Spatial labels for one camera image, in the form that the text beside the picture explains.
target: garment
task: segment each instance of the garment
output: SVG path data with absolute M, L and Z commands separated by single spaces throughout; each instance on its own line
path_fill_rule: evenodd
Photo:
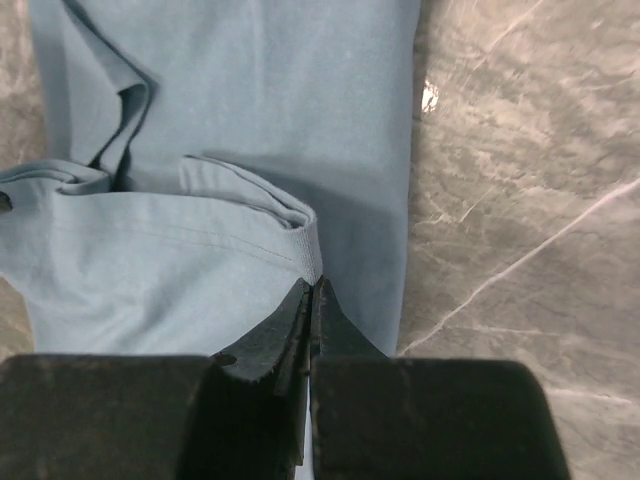
M 211 354 L 299 277 L 395 349 L 419 0 L 31 0 L 50 158 L 0 173 L 41 352 Z

